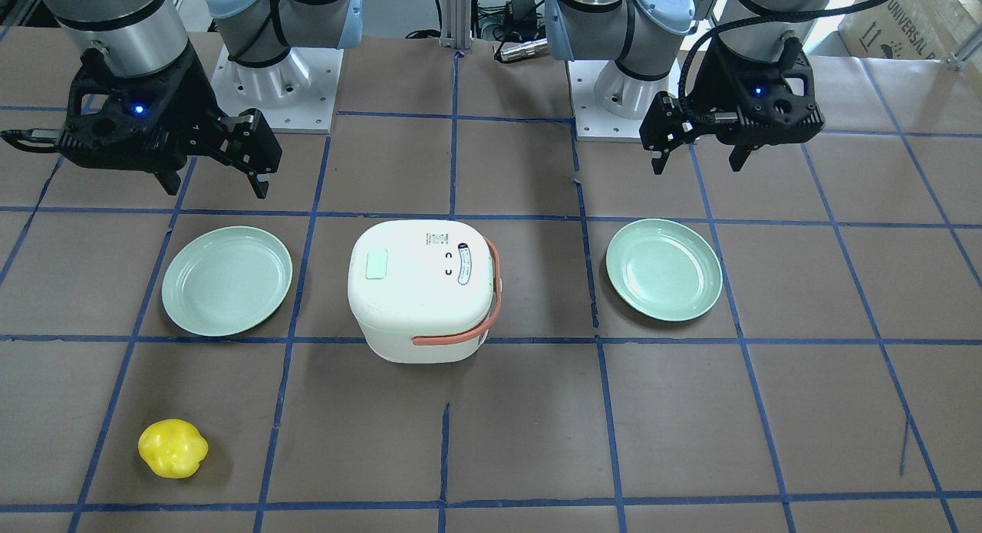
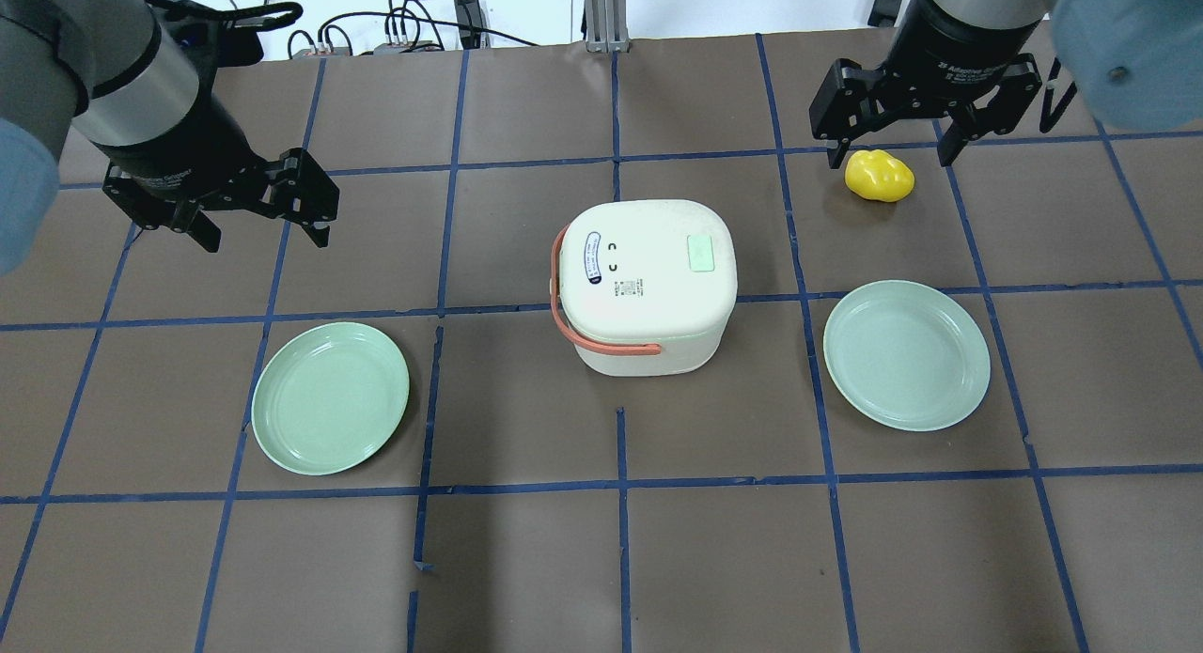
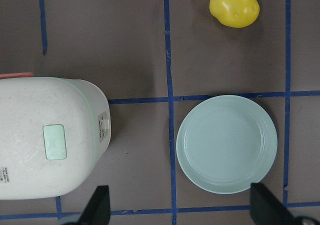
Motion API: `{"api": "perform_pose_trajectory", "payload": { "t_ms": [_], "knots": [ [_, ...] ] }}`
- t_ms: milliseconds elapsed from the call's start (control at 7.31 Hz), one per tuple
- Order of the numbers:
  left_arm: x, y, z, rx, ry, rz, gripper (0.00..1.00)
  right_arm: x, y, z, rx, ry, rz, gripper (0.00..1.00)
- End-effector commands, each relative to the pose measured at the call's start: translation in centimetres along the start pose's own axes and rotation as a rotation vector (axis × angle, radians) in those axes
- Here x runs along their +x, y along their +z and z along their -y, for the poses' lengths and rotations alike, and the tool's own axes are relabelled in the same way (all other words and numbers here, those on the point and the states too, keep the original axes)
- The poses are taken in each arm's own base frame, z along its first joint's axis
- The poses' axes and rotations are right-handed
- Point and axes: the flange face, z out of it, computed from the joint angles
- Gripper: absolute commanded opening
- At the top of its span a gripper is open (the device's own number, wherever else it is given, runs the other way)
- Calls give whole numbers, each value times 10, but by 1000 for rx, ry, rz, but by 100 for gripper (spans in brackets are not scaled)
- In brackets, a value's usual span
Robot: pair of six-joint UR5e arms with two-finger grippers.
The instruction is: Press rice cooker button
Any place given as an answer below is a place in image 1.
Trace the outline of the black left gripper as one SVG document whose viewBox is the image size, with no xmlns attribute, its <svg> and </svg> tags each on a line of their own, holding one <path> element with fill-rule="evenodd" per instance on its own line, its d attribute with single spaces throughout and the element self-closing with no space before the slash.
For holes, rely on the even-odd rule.
<svg viewBox="0 0 982 533">
<path fill-rule="evenodd" d="M 672 97 L 661 90 L 641 122 L 641 144 L 652 152 L 652 172 L 663 174 L 670 152 L 701 136 L 714 136 L 733 148 L 729 165 L 734 173 L 763 146 L 810 141 L 825 126 L 814 88 L 811 64 L 796 36 L 779 43 L 771 62 L 751 61 L 715 39 L 690 93 Z"/>
</svg>

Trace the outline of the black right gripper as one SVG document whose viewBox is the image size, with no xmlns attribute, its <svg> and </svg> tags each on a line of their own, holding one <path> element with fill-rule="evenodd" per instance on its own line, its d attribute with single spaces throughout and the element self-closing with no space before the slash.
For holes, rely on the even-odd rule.
<svg viewBox="0 0 982 533">
<path fill-rule="evenodd" d="M 58 152 L 88 169 L 151 173 L 169 196 L 187 158 L 209 156 L 244 173 L 259 199 L 283 155 L 259 109 L 228 116 L 219 107 L 192 44 L 161 71 L 132 78 L 113 74 L 101 51 L 84 51 Z"/>
</svg>

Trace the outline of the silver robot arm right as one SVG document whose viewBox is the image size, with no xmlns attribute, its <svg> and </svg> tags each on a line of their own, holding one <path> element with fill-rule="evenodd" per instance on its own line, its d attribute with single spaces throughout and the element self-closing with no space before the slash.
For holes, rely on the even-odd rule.
<svg viewBox="0 0 982 533">
<path fill-rule="evenodd" d="M 4 141 L 85 169 L 147 173 L 169 195 L 187 159 L 207 156 L 265 198 L 283 155 L 265 112 L 313 89 L 299 51 L 355 48 L 364 27 L 361 0 L 206 0 L 246 100 L 231 116 L 173 0 L 42 1 L 80 50 L 81 68 L 63 127 L 6 131 Z"/>
</svg>

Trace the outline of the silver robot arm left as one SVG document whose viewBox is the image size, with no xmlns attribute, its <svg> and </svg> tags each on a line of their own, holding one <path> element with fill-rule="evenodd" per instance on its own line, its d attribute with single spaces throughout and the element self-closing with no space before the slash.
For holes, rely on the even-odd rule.
<svg viewBox="0 0 982 533">
<path fill-rule="evenodd" d="M 761 147 L 815 137 L 825 121 L 795 26 L 829 2 L 727 1 L 694 85 L 687 86 L 690 66 L 681 65 L 676 94 L 657 90 L 638 110 L 653 173 L 700 136 L 732 147 L 734 172 Z M 669 77 L 676 51 L 700 19 L 694 0 L 545 0 L 542 13 L 552 57 L 607 61 L 619 78 L 641 84 Z"/>
</svg>

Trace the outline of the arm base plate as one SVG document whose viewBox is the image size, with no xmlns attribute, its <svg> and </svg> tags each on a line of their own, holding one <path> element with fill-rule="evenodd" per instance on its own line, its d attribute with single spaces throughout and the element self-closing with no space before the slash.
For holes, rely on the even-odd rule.
<svg viewBox="0 0 982 533">
<path fill-rule="evenodd" d="M 277 64 L 250 68 L 223 48 L 211 86 L 230 116 L 259 109 L 276 133 L 329 134 L 343 58 L 339 48 L 292 48 Z"/>
<path fill-rule="evenodd" d="M 626 75 L 614 61 L 569 61 L 569 95 L 576 131 L 582 140 L 638 142 L 641 122 L 656 93 L 676 96 L 680 65 L 671 61 L 667 76 L 638 80 Z"/>
</svg>

